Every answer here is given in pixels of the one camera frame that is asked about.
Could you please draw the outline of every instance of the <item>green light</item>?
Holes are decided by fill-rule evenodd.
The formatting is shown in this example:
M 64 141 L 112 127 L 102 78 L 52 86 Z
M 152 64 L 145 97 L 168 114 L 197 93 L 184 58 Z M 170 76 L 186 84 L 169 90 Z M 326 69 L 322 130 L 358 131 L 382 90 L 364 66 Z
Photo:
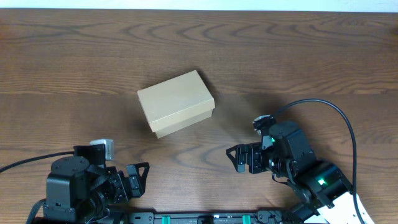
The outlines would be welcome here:
M 318 180 L 318 183 L 319 183 L 320 185 L 326 184 L 325 180 L 323 180 L 323 179 Z

